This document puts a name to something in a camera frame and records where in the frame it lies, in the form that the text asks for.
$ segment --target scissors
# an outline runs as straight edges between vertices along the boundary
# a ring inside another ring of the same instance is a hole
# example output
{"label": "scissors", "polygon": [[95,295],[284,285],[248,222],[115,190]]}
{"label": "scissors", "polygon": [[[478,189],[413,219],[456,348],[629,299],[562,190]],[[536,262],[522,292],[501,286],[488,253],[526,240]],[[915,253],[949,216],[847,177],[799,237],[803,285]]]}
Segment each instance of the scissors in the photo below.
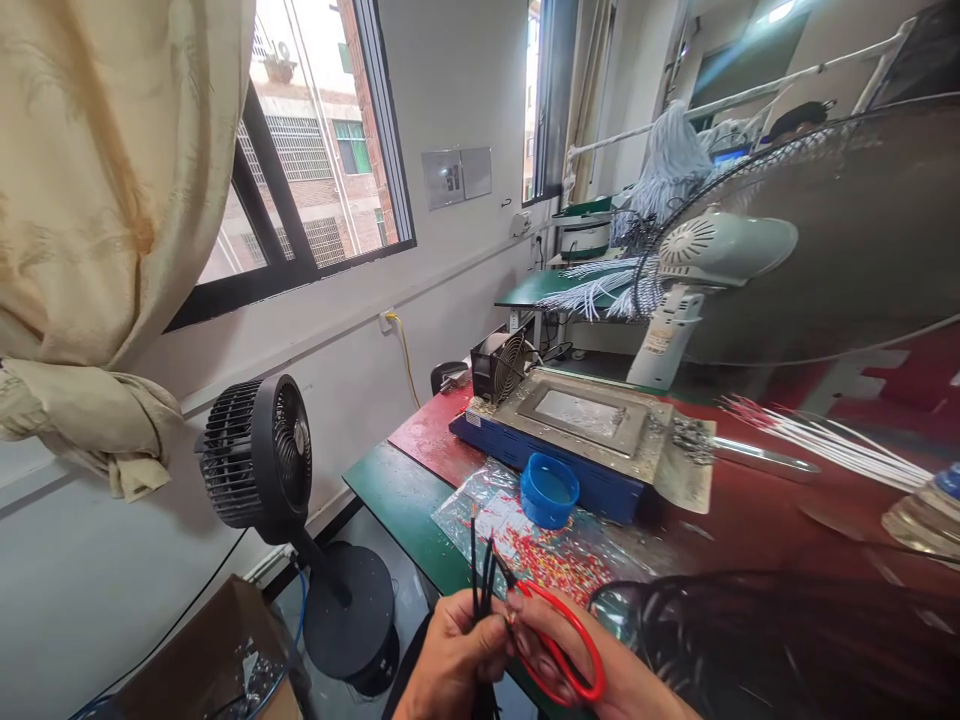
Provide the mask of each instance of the scissors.
{"label": "scissors", "polygon": [[[592,687],[586,683],[584,677],[577,671],[575,667],[572,666],[570,658],[560,648],[560,646],[557,645],[556,641],[552,637],[539,632],[537,632],[537,637],[540,638],[540,642],[553,657],[554,662],[556,662],[557,667],[560,669],[560,673],[563,675],[567,683],[569,683],[570,687],[573,688],[573,691],[577,694],[577,696],[588,704],[592,704],[600,700],[600,698],[603,697],[604,692],[607,690],[607,675],[603,671],[603,661],[600,659],[600,652],[597,650],[597,646],[593,642],[593,638],[590,637],[590,633],[583,626],[583,623],[580,622],[580,618],[578,618],[570,610],[570,608],[564,605],[555,595],[544,590],[539,585],[527,582],[526,580],[521,580],[514,575],[510,568],[507,567],[507,564],[503,561],[503,558],[500,557],[499,553],[494,553],[493,557],[497,561],[497,565],[500,566],[500,571],[503,573],[503,577],[507,581],[507,592],[510,592],[516,588],[525,597],[539,595],[545,601],[550,603],[550,606],[554,610],[563,615],[567,622],[573,625],[574,630],[577,631],[577,635],[580,636],[580,640],[586,646],[587,653],[590,655],[590,663],[593,665],[593,673],[596,676]],[[548,698],[553,700],[558,705],[562,705],[563,707],[570,706],[566,700],[561,698],[550,689],[543,678],[541,678],[533,669],[533,666],[530,665],[523,653],[520,653],[520,660],[523,661],[523,665],[527,669],[527,672],[530,673],[530,677],[533,678],[533,681],[540,687],[541,690],[543,690]]]}

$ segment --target beige curtain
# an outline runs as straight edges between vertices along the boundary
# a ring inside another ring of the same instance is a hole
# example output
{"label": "beige curtain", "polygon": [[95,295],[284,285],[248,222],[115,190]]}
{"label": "beige curtain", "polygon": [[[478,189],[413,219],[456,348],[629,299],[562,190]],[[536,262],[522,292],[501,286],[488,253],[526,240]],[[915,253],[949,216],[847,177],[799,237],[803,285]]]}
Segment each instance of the beige curtain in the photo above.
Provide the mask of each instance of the beige curtain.
{"label": "beige curtain", "polygon": [[0,439],[37,436],[134,500],[180,423],[118,372],[206,264],[254,0],[0,3]]}
{"label": "beige curtain", "polygon": [[[607,65],[607,47],[610,42],[610,0],[581,0],[577,25],[577,49],[573,65],[573,85],[570,94],[570,119],[567,123],[567,148],[580,147],[597,141],[600,125],[600,106],[603,95],[603,77]],[[573,162],[576,185],[570,203],[589,199],[590,168],[593,153],[584,153]]]}

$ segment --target blue machine base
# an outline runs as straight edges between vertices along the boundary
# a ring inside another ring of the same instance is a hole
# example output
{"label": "blue machine base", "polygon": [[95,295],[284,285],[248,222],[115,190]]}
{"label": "blue machine base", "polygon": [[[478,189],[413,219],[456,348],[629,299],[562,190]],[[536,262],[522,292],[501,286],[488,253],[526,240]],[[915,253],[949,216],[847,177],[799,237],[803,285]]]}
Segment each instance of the blue machine base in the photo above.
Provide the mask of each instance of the blue machine base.
{"label": "blue machine base", "polygon": [[523,470],[535,452],[556,458],[580,481],[580,507],[621,525],[633,522],[646,488],[642,482],[495,420],[475,413],[469,413],[468,419],[468,412],[450,423],[450,432],[458,438],[517,471]]}

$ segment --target blue cup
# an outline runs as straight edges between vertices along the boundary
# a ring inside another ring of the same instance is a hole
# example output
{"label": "blue cup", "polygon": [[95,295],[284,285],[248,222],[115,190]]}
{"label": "blue cup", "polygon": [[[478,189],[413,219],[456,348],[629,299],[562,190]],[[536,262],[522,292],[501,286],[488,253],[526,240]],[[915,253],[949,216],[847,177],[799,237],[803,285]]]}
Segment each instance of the blue cup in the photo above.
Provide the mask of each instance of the blue cup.
{"label": "blue cup", "polygon": [[528,518],[545,530],[559,530],[579,497],[580,482],[570,468],[549,455],[530,456],[520,475],[520,506]]}

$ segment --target person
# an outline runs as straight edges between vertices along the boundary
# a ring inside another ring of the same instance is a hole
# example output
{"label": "person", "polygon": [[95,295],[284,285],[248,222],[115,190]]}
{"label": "person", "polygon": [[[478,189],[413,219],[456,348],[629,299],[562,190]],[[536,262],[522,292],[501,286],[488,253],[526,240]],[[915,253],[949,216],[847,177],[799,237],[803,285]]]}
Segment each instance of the person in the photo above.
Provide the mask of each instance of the person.
{"label": "person", "polygon": [[[557,597],[580,618],[603,660],[607,690],[592,706],[600,720],[699,720],[689,705],[590,613],[565,596]],[[511,593],[506,606],[495,601],[494,613],[474,625],[473,595],[463,590],[437,603],[394,719],[463,720],[469,715],[477,683],[499,681],[509,658],[517,653],[526,657],[554,693],[577,704],[577,696],[533,631],[553,638],[581,675],[593,680],[587,650],[576,630],[548,603]]]}
{"label": "person", "polygon": [[827,121],[827,103],[811,100],[785,112],[770,127],[770,145],[783,145]]}

